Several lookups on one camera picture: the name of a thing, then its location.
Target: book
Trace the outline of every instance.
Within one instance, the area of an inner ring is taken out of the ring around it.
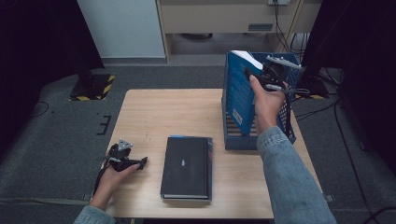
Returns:
[[[241,134],[249,134],[253,125],[254,92],[248,80],[249,74],[260,76],[262,63],[242,50],[232,50],[227,54],[226,110]]]
[[[171,136],[166,144],[161,197],[211,200],[211,138]]]

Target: white wall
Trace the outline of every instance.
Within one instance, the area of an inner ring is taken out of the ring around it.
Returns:
[[[155,0],[78,0],[102,58],[165,58]]]

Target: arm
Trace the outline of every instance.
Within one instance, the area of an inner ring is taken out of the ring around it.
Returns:
[[[82,209],[74,223],[116,223],[116,220],[105,212],[107,204],[110,201],[111,195],[117,190],[123,180],[128,175],[133,174],[137,168],[139,168],[139,164],[135,164],[121,172],[117,172],[112,166],[107,167],[105,173],[100,179],[98,189],[95,195],[93,195],[90,204]]]
[[[250,83],[255,92],[257,148],[276,223],[336,223],[313,176],[277,127],[276,116],[285,95],[265,91],[253,76]]]

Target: denim sleeve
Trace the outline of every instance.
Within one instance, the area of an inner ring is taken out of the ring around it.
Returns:
[[[314,177],[278,127],[259,136],[257,149],[276,224],[336,223]]]
[[[76,218],[75,224],[114,224],[116,220],[106,212],[93,206],[85,206]]]

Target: black book cover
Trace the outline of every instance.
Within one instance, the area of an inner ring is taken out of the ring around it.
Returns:
[[[161,196],[163,199],[210,199],[206,138],[168,138]]]

